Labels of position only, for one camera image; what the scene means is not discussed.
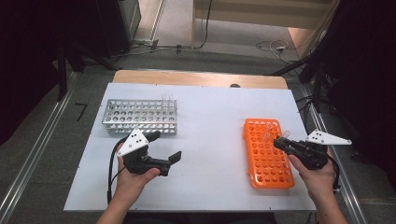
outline floor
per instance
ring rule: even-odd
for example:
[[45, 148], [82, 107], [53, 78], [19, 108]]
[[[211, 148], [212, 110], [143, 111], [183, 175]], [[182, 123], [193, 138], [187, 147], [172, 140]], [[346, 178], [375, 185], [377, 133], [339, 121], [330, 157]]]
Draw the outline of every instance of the floor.
[[[188, 45], [191, 39], [191, 21], [188, 19], [190, 12], [181, 7], [189, 8], [190, 5], [190, 0], [184, 0], [183, 4], [177, 0], [164, 1], [155, 32], [142, 33], [139, 38], [148, 41], [151, 37], [159, 39], [159, 45]], [[183, 19], [176, 20], [175, 15]], [[200, 29], [201, 23], [205, 24], [204, 21], [197, 21], [196, 27]], [[144, 52], [146, 49], [134, 49], [130, 55], [114, 58], [111, 62], [125, 69], [267, 75], [284, 67], [287, 64], [284, 60], [299, 60], [292, 50], [287, 29], [283, 27], [211, 21], [208, 32], [206, 44], [199, 51], [185, 50], [176, 54], [172, 50], [162, 50], [136, 55], [134, 53]], [[280, 54], [278, 52], [281, 59], [269, 49], [269, 44], [279, 39], [282, 41], [276, 42], [277, 44], [287, 41], [291, 48]], [[262, 46], [258, 48], [256, 44], [261, 42]], [[101, 213], [98, 212], [63, 211], [106, 84], [114, 77], [114, 71], [108, 71], [90, 60], [86, 63], [87, 68], [83, 74], [70, 72], [69, 93], [62, 102], [56, 102], [58, 89], [55, 87], [26, 118], [11, 139], [0, 146], [0, 195], [5, 199], [7, 193], [19, 193], [12, 206], [5, 207], [2, 204], [0, 223], [88, 223], [94, 222], [100, 216]], [[287, 80], [295, 99], [310, 95], [311, 90], [310, 85], [298, 82], [297, 75], [300, 72], [301, 68], [297, 68], [282, 76]], [[78, 119], [81, 115], [81, 104], [88, 106]], [[347, 138], [348, 133], [341, 118], [326, 105], [322, 107], [320, 115], [309, 112], [308, 129], [312, 131], [325, 126], [329, 133]], [[346, 180], [350, 182], [352, 193], [356, 194], [359, 208], [364, 214], [364, 217], [359, 217], [359, 209], [356, 210], [356, 207], [346, 203], [347, 196], [352, 196], [351, 191], [339, 193], [337, 199], [348, 221], [393, 223], [396, 194], [384, 172], [371, 163], [350, 159], [355, 153], [353, 147], [337, 147], [334, 150], [344, 166]], [[28, 167], [23, 166], [31, 156], [38, 157], [37, 162]], [[24, 175], [28, 182], [22, 183], [19, 191], [10, 192], [8, 188], [11, 183], [15, 183], [18, 176]], [[309, 212], [276, 212], [276, 220], [279, 224], [305, 223], [309, 215]], [[195, 223], [205, 223], [205, 219], [205, 215], [199, 214], [191, 217]], [[306, 223], [314, 223], [314, 219], [311, 218]]]

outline hand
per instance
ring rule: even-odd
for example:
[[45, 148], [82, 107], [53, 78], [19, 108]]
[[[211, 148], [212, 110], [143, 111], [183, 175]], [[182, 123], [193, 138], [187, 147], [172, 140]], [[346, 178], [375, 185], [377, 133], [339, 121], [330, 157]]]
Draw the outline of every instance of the hand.
[[[119, 157], [119, 171], [124, 167], [122, 157]], [[146, 184], [160, 174], [157, 168], [149, 169], [142, 175], [135, 175], [122, 170], [117, 179], [116, 192], [106, 211], [97, 223], [122, 223], [129, 208], [136, 202]]]
[[312, 200], [315, 201], [319, 196], [333, 195], [332, 184], [335, 171], [331, 161], [327, 161], [322, 169], [308, 170], [296, 156], [289, 155], [289, 159], [296, 170], [300, 172], [300, 177], [305, 182]]

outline table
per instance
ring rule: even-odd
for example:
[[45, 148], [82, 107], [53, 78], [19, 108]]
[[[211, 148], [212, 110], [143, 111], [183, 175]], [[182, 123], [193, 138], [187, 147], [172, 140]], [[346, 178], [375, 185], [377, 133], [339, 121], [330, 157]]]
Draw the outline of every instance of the table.
[[[206, 20], [209, 2], [210, 0], [193, 1], [193, 47], [195, 20]], [[307, 50], [316, 44], [318, 34], [330, 24], [338, 3], [338, 0], [216, 0], [212, 2], [209, 19], [289, 27], [294, 46], [299, 47], [297, 52], [300, 57], [304, 57]]]
[[[242, 88], [229, 88], [234, 83]], [[258, 86], [272, 89], [258, 89]], [[117, 72], [113, 83], [107, 86], [64, 210], [106, 209], [109, 156], [121, 138], [107, 133], [101, 124], [107, 99], [161, 99], [164, 93], [171, 93], [177, 100], [177, 135], [163, 135], [150, 143], [148, 152], [153, 158], [166, 159], [181, 150], [182, 158], [172, 166], [168, 177], [159, 176], [145, 187], [131, 210], [315, 210], [304, 182], [294, 169], [295, 187], [291, 189], [254, 189], [249, 183], [242, 137], [246, 118], [276, 118], [284, 131], [291, 132], [291, 139], [306, 137], [298, 108], [286, 88], [282, 77]]]

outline wooden panel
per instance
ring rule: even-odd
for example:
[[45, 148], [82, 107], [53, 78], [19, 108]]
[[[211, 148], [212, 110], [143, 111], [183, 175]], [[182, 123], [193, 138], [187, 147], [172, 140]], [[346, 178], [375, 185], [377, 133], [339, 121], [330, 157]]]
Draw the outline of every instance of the wooden panel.
[[238, 84], [242, 88], [288, 89], [283, 77], [177, 71], [120, 70], [114, 76], [113, 82], [219, 87], [229, 87], [232, 84]]

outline forearm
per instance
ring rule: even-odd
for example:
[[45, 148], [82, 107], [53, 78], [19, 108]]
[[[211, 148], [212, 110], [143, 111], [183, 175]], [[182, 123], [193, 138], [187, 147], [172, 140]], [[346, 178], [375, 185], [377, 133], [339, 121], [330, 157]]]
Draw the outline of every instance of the forearm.
[[340, 210], [338, 202], [335, 200], [334, 195], [323, 196], [320, 195], [314, 199], [315, 206], [318, 211], [319, 224], [347, 223], [343, 213]]
[[124, 204], [117, 198], [114, 198], [111, 200], [106, 211], [100, 216], [97, 224], [121, 224], [129, 210], [129, 207], [130, 206], [128, 204]]

